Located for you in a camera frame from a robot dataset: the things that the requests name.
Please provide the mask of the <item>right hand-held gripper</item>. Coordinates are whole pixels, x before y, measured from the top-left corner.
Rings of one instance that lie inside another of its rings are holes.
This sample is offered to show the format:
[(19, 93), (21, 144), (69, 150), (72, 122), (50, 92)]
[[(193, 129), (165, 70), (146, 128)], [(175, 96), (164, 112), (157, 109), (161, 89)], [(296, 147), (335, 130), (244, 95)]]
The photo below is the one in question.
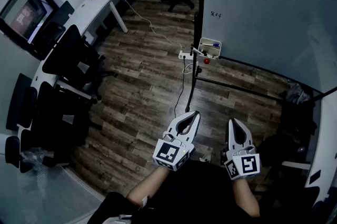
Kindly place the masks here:
[(240, 120), (230, 118), (228, 144), (224, 162), (231, 180), (242, 179), (260, 173), (260, 155), (256, 153), (250, 130)]

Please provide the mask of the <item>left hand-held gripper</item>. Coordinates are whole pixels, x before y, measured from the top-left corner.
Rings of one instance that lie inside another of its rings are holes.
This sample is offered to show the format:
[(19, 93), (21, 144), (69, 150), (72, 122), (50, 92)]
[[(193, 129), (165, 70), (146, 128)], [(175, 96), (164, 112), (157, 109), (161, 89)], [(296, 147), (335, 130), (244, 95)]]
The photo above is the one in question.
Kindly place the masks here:
[(174, 118), (157, 141), (153, 160), (158, 166), (177, 171), (194, 150), (193, 139), (197, 134), (201, 120), (198, 111), (191, 111)]

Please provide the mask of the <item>person's right forearm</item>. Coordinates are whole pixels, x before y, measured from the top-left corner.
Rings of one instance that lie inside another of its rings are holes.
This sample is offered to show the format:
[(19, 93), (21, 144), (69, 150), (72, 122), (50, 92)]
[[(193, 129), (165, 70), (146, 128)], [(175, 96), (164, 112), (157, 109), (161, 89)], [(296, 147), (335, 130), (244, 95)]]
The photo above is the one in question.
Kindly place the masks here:
[(236, 204), (251, 217), (260, 217), (259, 203), (250, 190), (247, 180), (244, 178), (233, 180), (232, 187)]

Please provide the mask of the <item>person's left forearm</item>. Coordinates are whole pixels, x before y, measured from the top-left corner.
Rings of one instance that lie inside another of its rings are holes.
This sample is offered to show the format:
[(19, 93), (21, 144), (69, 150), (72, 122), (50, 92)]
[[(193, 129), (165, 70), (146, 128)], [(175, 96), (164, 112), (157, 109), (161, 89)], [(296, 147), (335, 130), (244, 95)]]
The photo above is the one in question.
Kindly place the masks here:
[(128, 193), (127, 200), (139, 207), (145, 206), (146, 202), (159, 190), (170, 172), (169, 169), (158, 166)]

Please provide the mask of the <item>white marker tray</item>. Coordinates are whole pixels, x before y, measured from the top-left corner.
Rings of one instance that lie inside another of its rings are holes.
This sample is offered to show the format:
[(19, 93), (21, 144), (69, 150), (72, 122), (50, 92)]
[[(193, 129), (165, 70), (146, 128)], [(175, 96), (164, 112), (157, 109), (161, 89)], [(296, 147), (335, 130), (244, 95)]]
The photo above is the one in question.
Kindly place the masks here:
[[(221, 46), (219, 47), (210, 47), (210, 46), (203, 46), (201, 45), (201, 43), (213, 43), (213, 44), (220, 44)], [(199, 55), (197, 56), (198, 61), (203, 64), (205, 59), (209, 59), (210, 63), (209, 64), (205, 64), (205, 65), (214, 65), (216, 63), (216, 61), (219, 59), (220, 53), (221, 53), (221, 48), (222, 48), (222, 43), (220, 41), (217, 40), (213, 40), (213, 39), (209, 39), (209, 38), (201, 38), (199, 45), (198, 45), (198, 50), (204, 53), (204, 56)]]

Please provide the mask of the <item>black-framed glass whiteboard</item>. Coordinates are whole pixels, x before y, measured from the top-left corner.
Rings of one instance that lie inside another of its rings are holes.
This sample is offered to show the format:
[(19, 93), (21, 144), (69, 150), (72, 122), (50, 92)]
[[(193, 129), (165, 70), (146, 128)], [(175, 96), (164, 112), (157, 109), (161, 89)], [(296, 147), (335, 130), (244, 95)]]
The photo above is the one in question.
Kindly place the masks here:
[(337, 106), (337, 0), (202, 0), (221, 55), (304, 84)]

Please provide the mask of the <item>person's black clothing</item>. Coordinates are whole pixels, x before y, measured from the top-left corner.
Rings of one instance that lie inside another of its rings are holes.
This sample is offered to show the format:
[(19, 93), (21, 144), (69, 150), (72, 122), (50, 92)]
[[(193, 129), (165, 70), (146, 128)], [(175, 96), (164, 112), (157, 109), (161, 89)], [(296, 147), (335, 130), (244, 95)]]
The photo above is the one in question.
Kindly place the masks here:
[(188, 160), (171, 171), (156, 194), (139, 207), (110, 192), (87, 224), (261, 224), (235, 202), (227, 171)]

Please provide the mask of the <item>grey plastic bag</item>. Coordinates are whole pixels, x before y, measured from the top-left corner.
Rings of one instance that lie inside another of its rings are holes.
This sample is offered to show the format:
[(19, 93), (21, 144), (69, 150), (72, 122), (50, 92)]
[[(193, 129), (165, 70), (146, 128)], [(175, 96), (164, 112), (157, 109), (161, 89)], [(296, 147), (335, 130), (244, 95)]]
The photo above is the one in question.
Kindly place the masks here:
[(291, 86), (291, 88), (286, 92), (285, 95), (285, 100), (299, 105), (305, 101), (310, 100), (311, 97), (310, 95), (308, 95), (307, 93), (305, 93), (305, 91), (303, 90), (303, 88), (301, 87), (300, 84), (295, 83), (294, 85)]

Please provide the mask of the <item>white power strip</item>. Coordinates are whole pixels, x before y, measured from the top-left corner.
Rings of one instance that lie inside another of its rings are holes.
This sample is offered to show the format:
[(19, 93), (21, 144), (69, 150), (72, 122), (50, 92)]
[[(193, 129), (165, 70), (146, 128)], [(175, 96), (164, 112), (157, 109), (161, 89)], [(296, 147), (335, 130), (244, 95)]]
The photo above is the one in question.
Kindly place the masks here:
[(182, 50), (180, 51), (178, 58), (181, 60), (190, 60), (192, 61), (194, 58), (194, 52), (188, 52), (188, 53), (184, 53)]

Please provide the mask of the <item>short white desk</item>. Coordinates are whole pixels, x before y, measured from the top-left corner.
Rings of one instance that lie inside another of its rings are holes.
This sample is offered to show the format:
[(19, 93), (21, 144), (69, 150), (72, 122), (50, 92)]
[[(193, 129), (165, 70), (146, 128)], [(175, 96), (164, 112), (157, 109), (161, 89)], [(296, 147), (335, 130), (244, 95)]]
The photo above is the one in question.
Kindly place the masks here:
[(337, 170), (337, 91), (322, 98), (321, 120), (314, 159), (305, 187), (318, 191), (314, 203), (329, 195)]

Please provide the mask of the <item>black mesh office chair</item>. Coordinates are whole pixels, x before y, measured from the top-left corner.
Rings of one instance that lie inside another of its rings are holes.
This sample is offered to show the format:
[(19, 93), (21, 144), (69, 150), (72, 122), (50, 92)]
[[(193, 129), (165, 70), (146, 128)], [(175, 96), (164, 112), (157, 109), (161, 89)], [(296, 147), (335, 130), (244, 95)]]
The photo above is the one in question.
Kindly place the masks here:
[(116, 72), (103, 69), (104, 60), (105, 56), (80, 35), (77, 26), (71, 25), (46, 58), (42, 70), (59, 76), (78, 90), (93, 93), (101, 100), (98, 88), (103, 78), (117, 76)]
[(33, 39), (33, 47), (41, 60), (46, 58), (65, 31), (66, 28), (56, 22), (50, 22), (38, 31)]
[(89, 128), (102, 130), (102, 125), (89, 119), (91, 100), (43, 82), (39, 91), (27, 87), (18, 123), (21, 150), (41, 147), (54, 152), (54, 166), (68, 165), (73, 148), (85, 144)]

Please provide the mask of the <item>long white desk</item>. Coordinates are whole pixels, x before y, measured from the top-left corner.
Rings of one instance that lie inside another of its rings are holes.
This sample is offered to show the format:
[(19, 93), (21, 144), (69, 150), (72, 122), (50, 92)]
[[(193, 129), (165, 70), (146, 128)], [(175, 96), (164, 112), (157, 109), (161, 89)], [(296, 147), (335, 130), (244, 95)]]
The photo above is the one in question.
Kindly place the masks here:
[[(85, 32), (88, 31), (89, 27), (98, 18), (99, 14), (102, 12), (102, 10), (106, 6), (110, 7), (111, 12), (113, 13), (115, 19), (117, 20), (123, 32), (125, 33), (128, 32), (126, 25), (124, 24), (115, 5), (113, 4), (113, 0), (85, 0), (82, 3), (82, 5), (78, 7), (74, 11), (74, 13), (70, 16), (68, 21), (65, 23), (65, 27), (69, 28), (72, 25), (76, 25), (80, 34), (84, 35)], [(37, 71), (32, 79), (31, 87), (39, 91), (41, 84), (43, 82), (47, 82), (53, 87), (56, 85), (60, 85), (61, 87), (68, 89), (88, 100), (93, 99), (90, 95), (70, 86), (69, 84), (65, 82), (59, 81), (59, 77), (57, 75), (48, 74), (48, 73), (43, 72), (42, 67), (44, 63), (45, 63), (45, 60), (41, 61), (41, 63), (39, 64)]]

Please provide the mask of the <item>clear plastic bag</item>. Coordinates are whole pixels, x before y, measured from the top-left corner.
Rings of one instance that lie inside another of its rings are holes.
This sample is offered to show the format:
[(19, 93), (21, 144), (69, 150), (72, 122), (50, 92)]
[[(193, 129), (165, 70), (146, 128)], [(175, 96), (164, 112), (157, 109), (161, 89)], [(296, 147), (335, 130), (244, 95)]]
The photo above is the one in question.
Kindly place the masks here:
[(19, 156), (19, 170), (26, 173), (30, 170), (40, 170), (43, 166), (54, 165), (54, 152), (41, 147), (22, 150)]

